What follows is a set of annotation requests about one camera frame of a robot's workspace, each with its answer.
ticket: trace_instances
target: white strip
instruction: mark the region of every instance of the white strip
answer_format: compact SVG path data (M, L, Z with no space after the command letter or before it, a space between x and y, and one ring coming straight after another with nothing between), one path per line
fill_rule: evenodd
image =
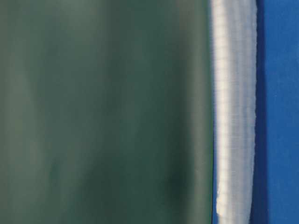
M248 224L256 92L255 0L211 0L220 224Z

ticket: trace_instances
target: blue background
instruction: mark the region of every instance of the blue background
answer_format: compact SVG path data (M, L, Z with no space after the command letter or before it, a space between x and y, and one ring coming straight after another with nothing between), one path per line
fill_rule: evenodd
M257 6L251 223L299 223L299 1L257 0Z

